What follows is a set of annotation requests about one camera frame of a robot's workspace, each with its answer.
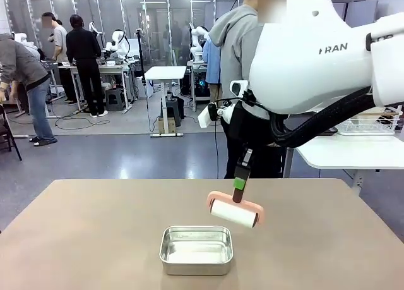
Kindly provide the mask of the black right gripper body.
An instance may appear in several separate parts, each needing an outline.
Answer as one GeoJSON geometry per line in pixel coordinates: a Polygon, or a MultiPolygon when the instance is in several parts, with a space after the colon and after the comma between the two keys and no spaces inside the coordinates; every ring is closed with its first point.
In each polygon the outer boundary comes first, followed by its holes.
{"type": "Polygon", "coordinates": [[[257,120],[257,117],[248,112],[241,102],[237,102],[227,131],[229,142],[242,150],[245,148],[252,150],[257,148],[255,139],[257,120]]]}

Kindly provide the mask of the pink lint roller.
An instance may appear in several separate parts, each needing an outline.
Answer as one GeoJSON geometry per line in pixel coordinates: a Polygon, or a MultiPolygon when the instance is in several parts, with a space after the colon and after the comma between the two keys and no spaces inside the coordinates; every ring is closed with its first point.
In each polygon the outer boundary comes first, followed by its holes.
{"type": "Polygon", "coordinates": [[[210,213],[226,221],[253,228],[264,220],[264,208],[241,198],[235,202],[232,195],[220,191],[208,194],[207,204],[210,213]]]}

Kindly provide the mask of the black stool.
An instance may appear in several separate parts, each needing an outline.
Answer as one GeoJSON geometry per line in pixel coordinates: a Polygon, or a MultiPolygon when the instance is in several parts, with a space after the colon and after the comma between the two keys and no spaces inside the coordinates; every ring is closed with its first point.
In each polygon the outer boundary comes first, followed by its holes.
{"type": "Polygon", "coordinates": [[[167,117],[174,118],[175,126],[180,127],[182,120],[185,118],[184,114],[184,100],[180,97],[172,97],[170,100],[166,99],[167,117]]]}

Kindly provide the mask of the person in blue shirt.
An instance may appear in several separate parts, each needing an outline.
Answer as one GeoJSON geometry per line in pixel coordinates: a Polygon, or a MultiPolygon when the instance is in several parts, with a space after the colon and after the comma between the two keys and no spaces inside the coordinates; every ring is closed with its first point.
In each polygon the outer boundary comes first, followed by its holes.
{"type": "Polygon", "coordinates": [[[210,102],[217,101],[221,94],[220,83],[220,48],[208,37],[203,46],[203,60],[206,63],[205,80],[210,90],[210,102]]]}

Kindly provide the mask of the stainless steel rectangular container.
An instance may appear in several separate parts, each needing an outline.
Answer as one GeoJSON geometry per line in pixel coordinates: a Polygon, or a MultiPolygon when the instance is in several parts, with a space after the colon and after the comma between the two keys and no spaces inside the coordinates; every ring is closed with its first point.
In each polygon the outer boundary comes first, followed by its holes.
{"type": "Polygon", "coordinates": [[[167,275],[226,275],[234,259],[232,236],[223,226],[170,226],[159,257],[167,275]]]}

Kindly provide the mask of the white standing desk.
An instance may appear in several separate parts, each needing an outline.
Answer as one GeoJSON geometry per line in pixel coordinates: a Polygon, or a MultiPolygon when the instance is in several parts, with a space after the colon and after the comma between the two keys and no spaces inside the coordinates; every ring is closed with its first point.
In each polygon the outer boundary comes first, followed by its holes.
{"type": "Polygon", "coordinates": [[[166,96],[167,91],[165,84],[172,86],[172,80],[181,80],[184,78],[186,71],[185,66],[153,66],[145,73],[146,80],[159,81],[162,93],[162,114],[163,114],[163,133],[151,133],[152,138],[158,137],[181,137],[183,133],[169,133],[169,123],[167,117],[166,96]]]}

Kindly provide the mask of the white side table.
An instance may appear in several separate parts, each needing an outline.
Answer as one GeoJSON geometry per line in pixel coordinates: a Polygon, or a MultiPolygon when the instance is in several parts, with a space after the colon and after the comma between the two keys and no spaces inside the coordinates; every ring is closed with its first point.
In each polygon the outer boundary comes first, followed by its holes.
{"type": "Polygon", "coordinates": [[[368,171],[404,170],[404,142],[393,135],[318,136],[295,150],[313,168],[352,170],[357,194],[368,171]]]}

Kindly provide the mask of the black tripod pole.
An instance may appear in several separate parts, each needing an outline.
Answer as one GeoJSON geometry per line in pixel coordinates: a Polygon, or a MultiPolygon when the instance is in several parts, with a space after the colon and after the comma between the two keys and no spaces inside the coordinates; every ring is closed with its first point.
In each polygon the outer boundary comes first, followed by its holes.
{"type": "Polygon", "coordinates": [[[147,85],[146,85],[146,79],[145,79],[145,69],[144,69],[144,64],[143,64],[143,48],[142,48],[142,42],[141,42],[141,38],[143,35],[143,31],[141,28],[138,28],[136,30],[136,36],[138,39],[138,52],[139,52],[139,56],[140,56],[140,65],[141,65],[141,82],[143,84],[143,88],[145,91],[145,99],[146,99],[146,109],[147,111],[149,111],[149,106],[148,106],[148,91],[147,91],[147,85]]]}

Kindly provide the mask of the dark gray plastic stool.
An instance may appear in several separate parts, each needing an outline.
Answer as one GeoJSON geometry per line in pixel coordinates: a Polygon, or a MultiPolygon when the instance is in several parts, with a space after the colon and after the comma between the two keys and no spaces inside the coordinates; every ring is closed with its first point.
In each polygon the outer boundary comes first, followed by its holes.
{"type": "Polygon", "coordinates": [[[120,88],[106,90],[105,102],[108,111],[123,111],[125,108],[124,94],[120,88]]]}

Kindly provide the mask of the long white work table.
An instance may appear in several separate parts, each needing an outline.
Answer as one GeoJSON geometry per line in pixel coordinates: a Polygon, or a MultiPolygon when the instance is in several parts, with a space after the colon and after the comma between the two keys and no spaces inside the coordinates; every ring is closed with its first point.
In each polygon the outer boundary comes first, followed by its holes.
{"type": "MultiPolygon", "coordinates": [[[[124,109],[121,111],[121,114],[127,113],[132,109],[134,102],[137,100],[137,92],[135,91],[133,75],[130,66],[134,64],[136,60],[131,61],[130,63],[122,63],[122,64],[101,64],[99,65],[99,71],[102,76],[120,76],[121,77],[121,85],[124,93],[124,109]]],[[[84,92],[81,89],[80,79],[76,79],[78,76],[78,70],[76,66],[65,64],[58,67],[59,69],[68,69],[73,81],[74,92],[77,99],[78,108],[73,112],[73,115],[78,114],[79,112],[83,112],[84,109],[87,108],[87,105],[84,105],[84,92]]]]}

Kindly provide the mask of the person in black clothes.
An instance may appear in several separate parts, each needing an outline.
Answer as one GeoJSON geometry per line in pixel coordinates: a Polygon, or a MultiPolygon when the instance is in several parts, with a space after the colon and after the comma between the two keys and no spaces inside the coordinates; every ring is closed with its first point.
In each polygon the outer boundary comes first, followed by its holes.
{"type": "Polygon", "coordinates": [[[85,99],[93,118],[107,115],[102,95],[102,83],[97,59],[101,56],[100,46],[89,30],[84,29],[80,15],[69,18],[72,30],[66,35],[66,54],[69,63],[76,62],[85,99]]]}

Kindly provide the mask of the person in gray t-shirt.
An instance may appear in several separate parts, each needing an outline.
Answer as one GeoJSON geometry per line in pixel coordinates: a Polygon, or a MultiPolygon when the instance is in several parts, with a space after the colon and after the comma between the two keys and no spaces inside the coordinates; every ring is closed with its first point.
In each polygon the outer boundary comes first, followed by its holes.
{"type": "Polygon", "coordinates": [[[68,68],[62,68],[63,63],[68,62],[67,45],[66,45],[66,29],[57,21],[56,17],[51,12],[45,12],[41,16],[42,26],[53,30],[52,42],[54,44],[54,53],[52,59],[59,66],[59,77],[62,87],[66,95],[66,103],[73,105],[77,103],[76,94],[74,91],[71,72],[68,68]]]}

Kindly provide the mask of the bending person in gray hoodie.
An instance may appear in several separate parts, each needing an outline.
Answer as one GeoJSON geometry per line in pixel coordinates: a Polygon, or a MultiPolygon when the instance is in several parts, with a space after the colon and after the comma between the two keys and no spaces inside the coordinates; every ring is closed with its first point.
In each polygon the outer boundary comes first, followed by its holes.
{"type": "Polygon", "coordinates": [[[0,103],[5,91],[11,87],[10,96],[16,87],[25,88],[29,113],[32,118],[35,136],[30,139],[36,147],[57,142],[45,113],[50,76],[40,61],[10,33],[0,33],[0,103]]]}

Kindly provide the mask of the black folding chair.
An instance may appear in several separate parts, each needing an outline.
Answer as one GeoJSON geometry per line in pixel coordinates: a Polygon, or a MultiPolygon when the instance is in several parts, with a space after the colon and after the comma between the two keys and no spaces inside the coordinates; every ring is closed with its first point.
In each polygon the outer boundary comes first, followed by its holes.
{"type": "Polygon", "coordinates": [[[15,152],[18,156],[18,159],[20,162],[23,161],[19,148],[15,142],[15,138],[11,132],[11,128],[9,126],[7,117],[6,117],[6,111],[4,107],[0,104],[0,137],[4,138],[3,142],[0,142],[1,144],[6,144],[6,147],[1,147],[0,150],[7,150],[8,152],[11,152],[12,149],[15,149],[15,152]]]}

